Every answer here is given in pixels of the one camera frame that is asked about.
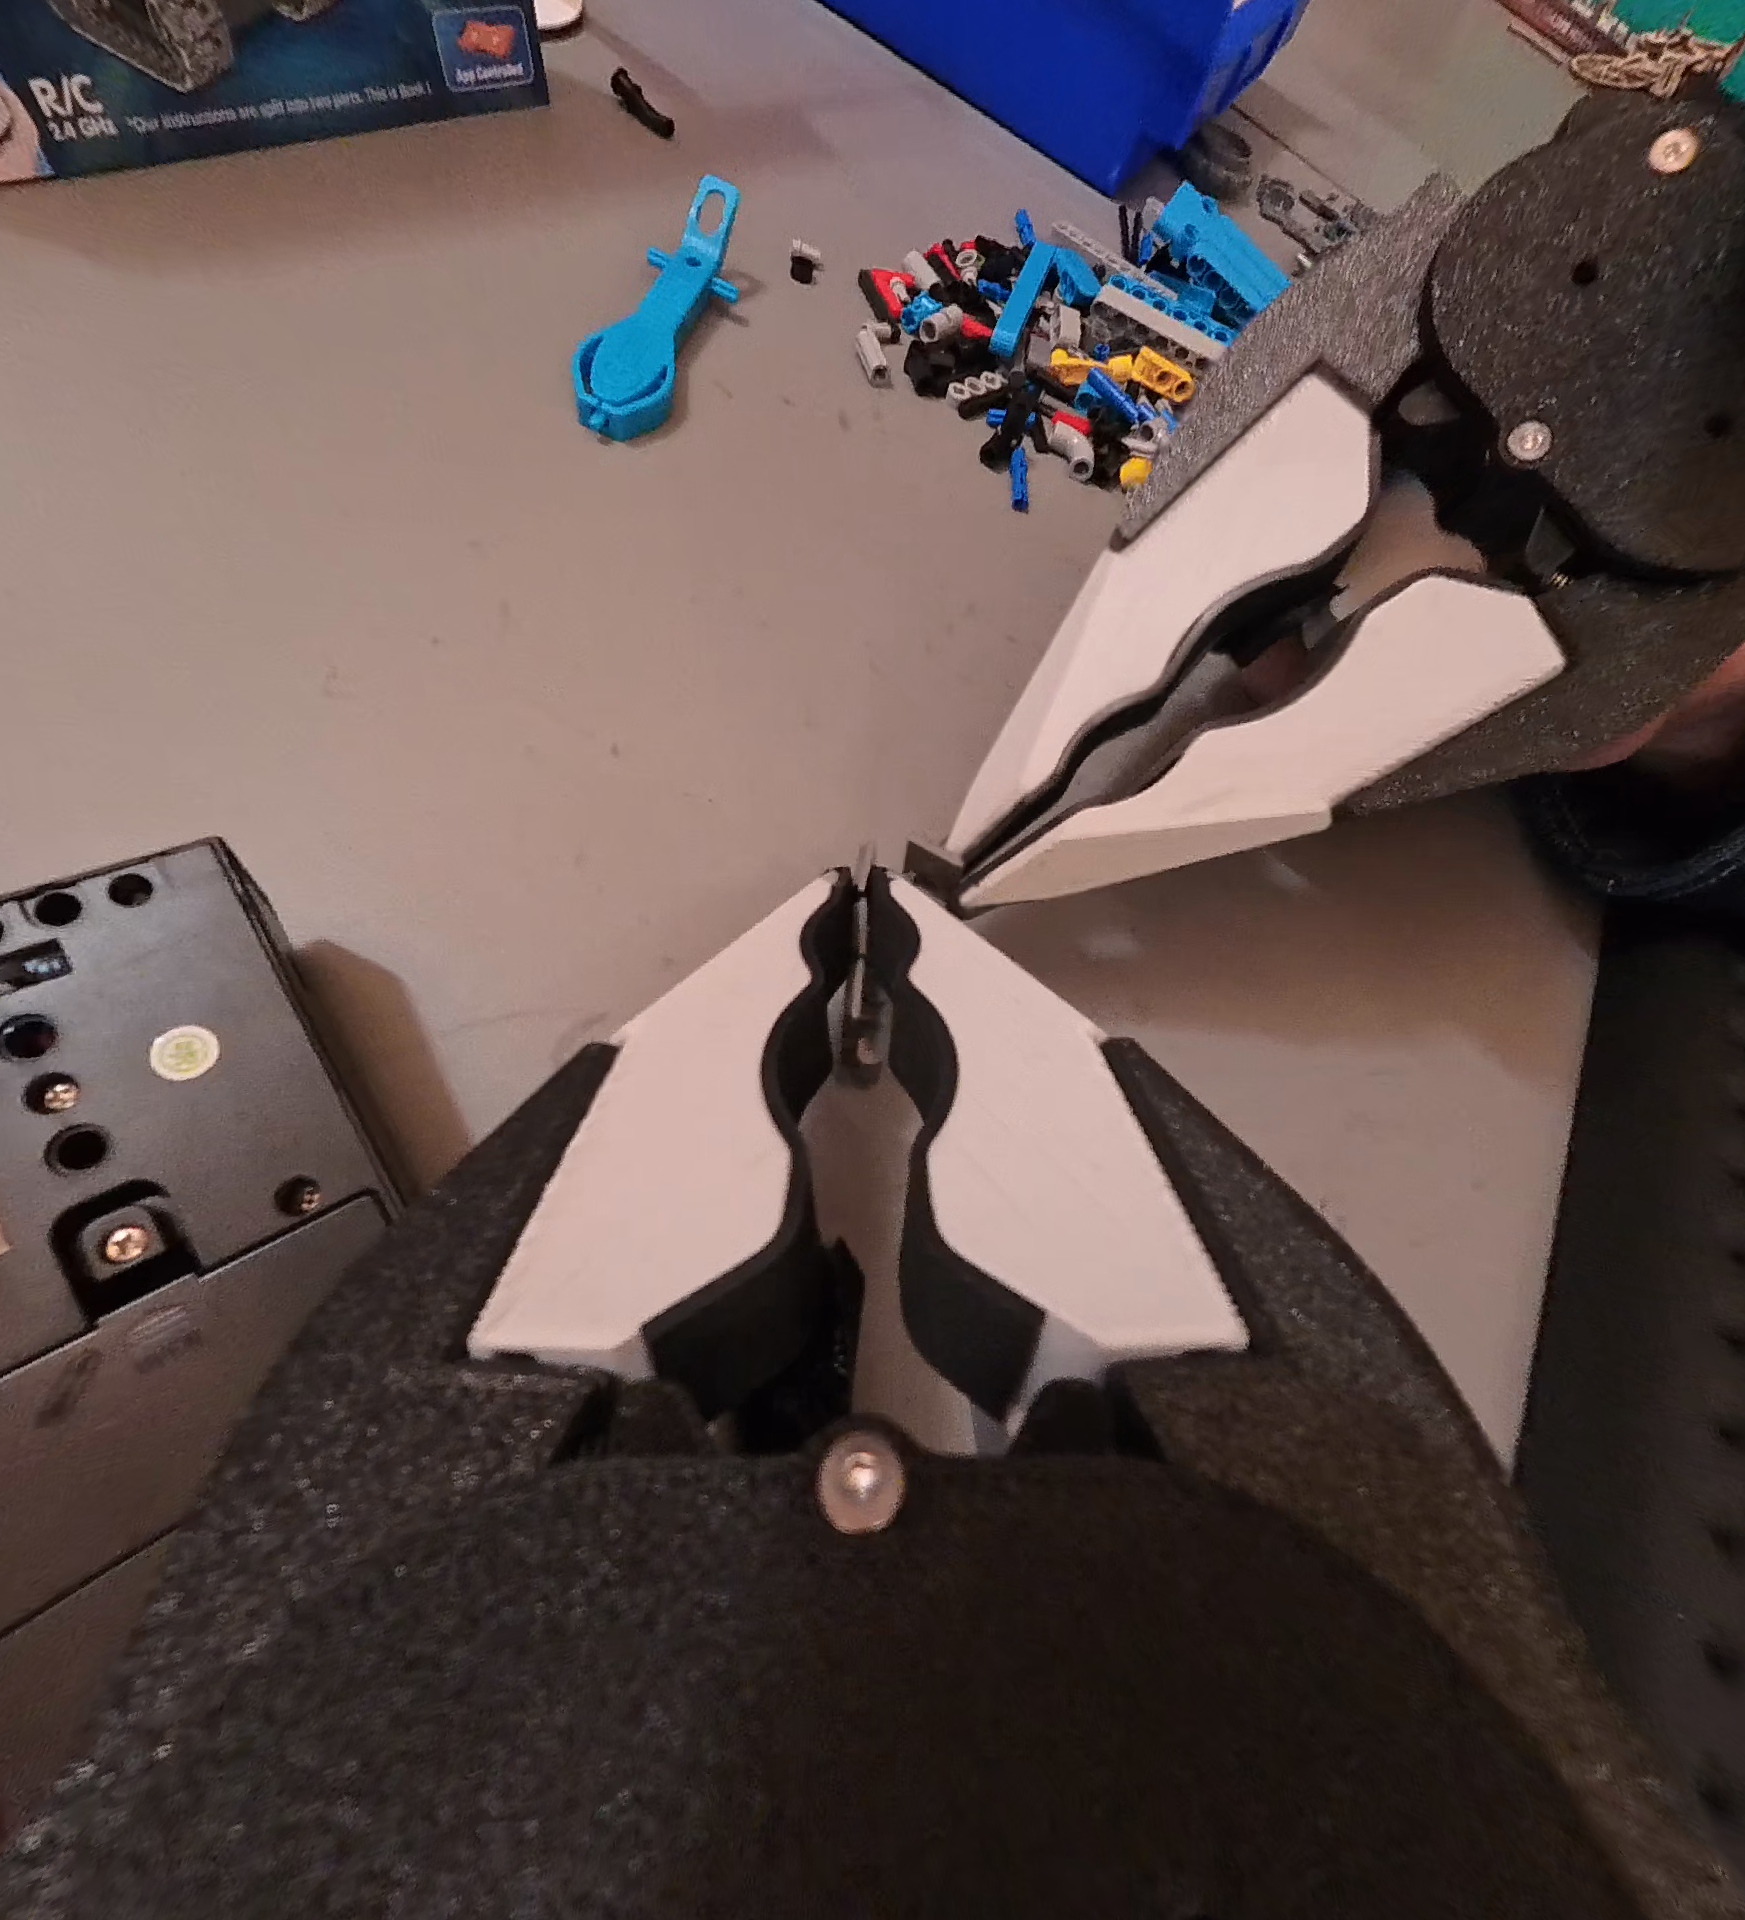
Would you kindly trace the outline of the black control box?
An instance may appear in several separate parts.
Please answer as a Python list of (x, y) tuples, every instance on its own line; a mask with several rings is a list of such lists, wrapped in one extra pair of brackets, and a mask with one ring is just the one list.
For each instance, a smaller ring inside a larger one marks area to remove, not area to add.
[(0, 1642), (172, 1533), (401, 1199), (224, 838), (0, 899)]

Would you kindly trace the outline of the pile of grey track links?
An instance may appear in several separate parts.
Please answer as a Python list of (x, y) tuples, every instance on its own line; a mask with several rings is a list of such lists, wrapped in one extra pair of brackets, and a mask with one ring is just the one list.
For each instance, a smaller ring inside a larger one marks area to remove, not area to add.
[(1379, 212), (1335, 188), (1307, 188), (1273, 174), (1254, 182), (1254, 208), (1307, 261), (1316, 261), (1379, 225)]

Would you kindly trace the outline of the toy instruction booklet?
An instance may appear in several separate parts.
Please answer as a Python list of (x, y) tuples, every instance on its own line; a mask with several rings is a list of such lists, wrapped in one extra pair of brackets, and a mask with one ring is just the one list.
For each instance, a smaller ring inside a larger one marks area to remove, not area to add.
[(546, 101), (530, 2), (0, 2), (0, 185)]

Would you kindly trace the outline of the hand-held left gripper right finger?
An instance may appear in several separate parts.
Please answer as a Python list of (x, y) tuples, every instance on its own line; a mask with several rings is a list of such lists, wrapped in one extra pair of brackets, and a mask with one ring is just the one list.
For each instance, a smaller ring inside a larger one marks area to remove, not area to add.
[(910, 879), (866, 879), (887, 1070), (916, 1110), (899, 1298), (920, 1360), (1002, 1449), (1063, 1383), (1243, 1355), (1220, 1282), (1088, 1016)]

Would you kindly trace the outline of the blue plastic tray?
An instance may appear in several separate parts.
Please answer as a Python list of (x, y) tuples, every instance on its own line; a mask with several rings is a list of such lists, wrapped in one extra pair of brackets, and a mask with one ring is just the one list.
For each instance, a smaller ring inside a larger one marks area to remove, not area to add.
[(1251, 89), (1307, 2), (829, 2), (1104, 195)]

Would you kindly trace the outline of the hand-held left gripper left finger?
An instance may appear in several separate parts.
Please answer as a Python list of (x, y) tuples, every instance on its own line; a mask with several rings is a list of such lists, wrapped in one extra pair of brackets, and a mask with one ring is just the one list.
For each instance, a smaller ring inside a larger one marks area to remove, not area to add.
[(829, 1077), (852, 880), (822, 875), (607, 1043), (467, 1355), (788, 1367), (825, 1318), (801, 1112)]

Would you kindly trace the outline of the black studded pad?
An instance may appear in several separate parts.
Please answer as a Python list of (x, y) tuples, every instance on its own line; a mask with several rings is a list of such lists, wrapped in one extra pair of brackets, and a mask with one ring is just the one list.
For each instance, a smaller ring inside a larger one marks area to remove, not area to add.
[(1745, 1884), (1745, 950), (1666, 909), (1605, 911), (1515, 1479)]

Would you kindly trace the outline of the person's right forearm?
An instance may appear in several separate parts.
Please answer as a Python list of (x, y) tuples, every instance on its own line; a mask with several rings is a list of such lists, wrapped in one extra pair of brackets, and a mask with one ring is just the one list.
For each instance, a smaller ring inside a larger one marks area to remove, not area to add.
[(1611, 767), (1515, 781), (1512, 804), (1532, 848), (1593, 896), (1745, 943), (1745, 791), (1700, 797)]

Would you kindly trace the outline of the teal printed box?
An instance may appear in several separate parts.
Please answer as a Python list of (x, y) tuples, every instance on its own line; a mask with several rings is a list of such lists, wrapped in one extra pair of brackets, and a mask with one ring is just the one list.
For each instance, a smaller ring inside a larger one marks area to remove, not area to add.
[(1495, 2), (1577, 86), (1745, 106), (1745, 2)]

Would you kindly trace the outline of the person's right hand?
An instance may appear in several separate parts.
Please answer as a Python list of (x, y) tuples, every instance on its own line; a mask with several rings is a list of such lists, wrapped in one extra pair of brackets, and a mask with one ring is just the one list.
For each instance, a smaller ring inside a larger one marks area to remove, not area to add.
[(1700, 797), (1745, 791), (1745, 642), (1649, 724), (1581, 763), (1584, 774), (1611, 767)]

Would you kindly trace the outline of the blue plastic separator tool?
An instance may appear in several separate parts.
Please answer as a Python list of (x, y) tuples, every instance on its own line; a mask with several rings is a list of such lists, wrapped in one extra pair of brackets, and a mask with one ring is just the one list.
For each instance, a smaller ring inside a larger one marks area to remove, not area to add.
[(632, 441), (671, 417), (679, 342), (710, 301), (740, 304), (724, 253), (740, 212), (740, 188), (703, 175), (676, 247), (647, 249), (654, 273), (642, 301), (571, 352), (574, 420), (608, 441)]

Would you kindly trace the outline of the pile of plastic building pieces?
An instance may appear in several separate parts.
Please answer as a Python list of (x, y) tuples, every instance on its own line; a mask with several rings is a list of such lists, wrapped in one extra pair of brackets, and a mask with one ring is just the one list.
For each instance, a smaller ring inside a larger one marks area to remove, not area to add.
[(940, 237), (858, 273), (860, 378), (974, 424), (1018, 516), (1043, 467), (1137, 494), (1246, 322), (1295, 280), (1192, 182), (1117, 212), (1117, 244), (1018, 212), (1012, 236)]

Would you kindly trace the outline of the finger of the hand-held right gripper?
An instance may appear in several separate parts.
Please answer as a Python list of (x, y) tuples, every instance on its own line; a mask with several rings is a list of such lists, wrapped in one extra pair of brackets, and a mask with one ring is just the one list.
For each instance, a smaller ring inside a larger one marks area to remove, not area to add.
[(1563, 649), (1529, 597), (1420, 576), (1363, 610), (1290, 698), (1196, 730), (1155, 781), (1039, 829), (957, 904), (1071, 899), (1325, 829), (1336, 804), (1562, 671)]
[(1028, 804), (1046, 804), (1084, 740), (1171, 692), (1229, 606), (1348, 550), (1377, 471), (1369, 407), (1315, 370), (1138, 536), (1110, 545), (982, 756), (952, 852), (977, 858)]

